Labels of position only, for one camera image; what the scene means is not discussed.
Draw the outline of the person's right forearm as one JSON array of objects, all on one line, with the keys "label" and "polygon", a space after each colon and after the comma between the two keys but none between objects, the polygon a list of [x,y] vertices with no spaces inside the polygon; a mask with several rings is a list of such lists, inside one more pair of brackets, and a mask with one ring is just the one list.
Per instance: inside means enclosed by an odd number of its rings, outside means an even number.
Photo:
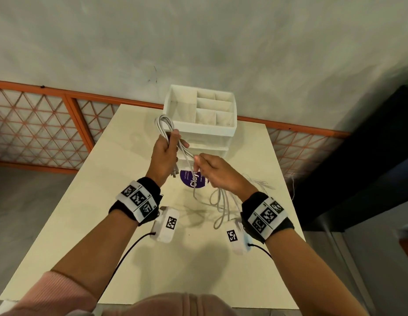
[{"label": "person's right forearm", "polygon": [[294,229],[270,235],[265,245],[303,316],[369,316]]}]

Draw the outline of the pink sleeve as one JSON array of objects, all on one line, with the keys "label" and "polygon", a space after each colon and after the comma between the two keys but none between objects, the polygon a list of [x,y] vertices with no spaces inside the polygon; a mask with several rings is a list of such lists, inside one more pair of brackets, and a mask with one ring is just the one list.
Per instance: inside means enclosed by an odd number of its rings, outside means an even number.
[{"label": "pink sleeve", "polygon": [[72,312],[91,314],[97,299],[70,278],[45,272],[18,303],[0,316],[66,316]]}]

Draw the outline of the purple round sticker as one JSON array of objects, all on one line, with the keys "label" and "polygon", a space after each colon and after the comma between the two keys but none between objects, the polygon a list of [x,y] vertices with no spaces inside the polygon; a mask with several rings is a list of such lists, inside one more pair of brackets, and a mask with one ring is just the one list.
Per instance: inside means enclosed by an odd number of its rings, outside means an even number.
[{"label": "purple round sticker", "polygon": [[200,171],[180,170],[180,180],[191,189],[201,189],[210,184],[209,180]]}]

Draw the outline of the white desk organizer box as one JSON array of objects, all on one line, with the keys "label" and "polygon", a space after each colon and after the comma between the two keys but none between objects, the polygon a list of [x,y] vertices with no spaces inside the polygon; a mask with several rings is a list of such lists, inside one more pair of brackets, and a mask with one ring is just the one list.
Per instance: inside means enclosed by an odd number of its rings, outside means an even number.
[{"label": "white desk organizer box", "polygon": [[237,128],[237,106],[232,92],[172,84],[163,113],[189,143],[191,154],[227,156]]}]

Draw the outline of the black wristband with marker tags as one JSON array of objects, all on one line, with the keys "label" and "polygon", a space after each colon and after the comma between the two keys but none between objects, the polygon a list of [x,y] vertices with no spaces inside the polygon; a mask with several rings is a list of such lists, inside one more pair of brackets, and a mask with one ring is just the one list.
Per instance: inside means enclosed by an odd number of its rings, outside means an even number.
[{"label": "black wristband with marker tags", "polygon": [[108,213],[119,210],[141,226],[156,220],[160,216],[159,204],[162,197],[160,187],[152,179],[143,177],[130,182],[116,196],[116,201],[110,207]]},{"label": "black wristband with marker tags", "polygon": [[241,221],[244,230],[262,244],[282,230],[294,230],[285,209],[262,192],[253,193],[242,203]]}]

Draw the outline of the dark cabinet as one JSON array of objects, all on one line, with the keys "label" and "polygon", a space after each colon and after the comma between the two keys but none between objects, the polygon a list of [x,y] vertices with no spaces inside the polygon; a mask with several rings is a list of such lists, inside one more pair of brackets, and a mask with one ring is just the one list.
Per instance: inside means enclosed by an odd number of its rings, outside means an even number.
[{"label": "dark cabinet", "polygon": [[302,183],[303,230],[343,232],[408,201],[408,85],[400,86]]}]

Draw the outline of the person's right hand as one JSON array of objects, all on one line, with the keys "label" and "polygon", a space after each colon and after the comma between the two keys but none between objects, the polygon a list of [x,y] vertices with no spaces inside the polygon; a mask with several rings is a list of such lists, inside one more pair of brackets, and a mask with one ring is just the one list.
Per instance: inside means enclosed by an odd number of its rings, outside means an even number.
[{"label": "person's right hand", "polygon": [[221,189],[231,192],[242,202],[245,202],[258,191],[252,183],[222,158],[220,161],[220,183]]}]

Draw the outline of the orange lattice railing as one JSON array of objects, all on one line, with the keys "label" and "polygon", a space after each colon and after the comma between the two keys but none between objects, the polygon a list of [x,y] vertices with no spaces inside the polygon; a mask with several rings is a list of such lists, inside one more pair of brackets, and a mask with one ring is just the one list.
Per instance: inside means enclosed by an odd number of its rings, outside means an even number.
[{"label": "orange lattice railing", "polygon": [[[74,174],[122,104],[163,105],[0,81],[0,165]],[[350,133],[251,117],[264,124],[286,181],[307,176]]]}]

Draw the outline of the pink clothing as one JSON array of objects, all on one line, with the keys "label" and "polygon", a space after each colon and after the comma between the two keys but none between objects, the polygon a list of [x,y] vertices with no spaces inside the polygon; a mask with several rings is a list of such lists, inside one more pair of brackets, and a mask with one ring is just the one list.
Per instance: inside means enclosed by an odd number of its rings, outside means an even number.
[{"label": "pink clothing", "polygon": [[147,297],[128,308],[105,309],[101,316],[238,316],[238,314],[216,295],[173,292]]}]

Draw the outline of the person's left forearm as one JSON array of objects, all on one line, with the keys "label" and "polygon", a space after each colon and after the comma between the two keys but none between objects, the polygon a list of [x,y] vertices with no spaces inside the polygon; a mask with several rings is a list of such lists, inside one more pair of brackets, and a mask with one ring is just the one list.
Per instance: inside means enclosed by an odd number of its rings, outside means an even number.
[{"label": "person's left forearm", "polygon": [[68,277],[99,301],[137,228],[137,221],[113,210],[51,271]]}]

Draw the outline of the person's left hand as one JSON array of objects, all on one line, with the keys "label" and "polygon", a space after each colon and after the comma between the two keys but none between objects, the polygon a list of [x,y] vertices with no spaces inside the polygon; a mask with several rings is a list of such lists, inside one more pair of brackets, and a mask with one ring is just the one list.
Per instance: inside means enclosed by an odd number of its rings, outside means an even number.
[{"label": "person's left hand", "polygon": [[153,180],[159,187],[162,187],[167,178],[172,174],[177,163],[176,139],[181,138],[178,129],[167,133],[169,141],[159,135],[154,144],[153,153],[146,177]]}]

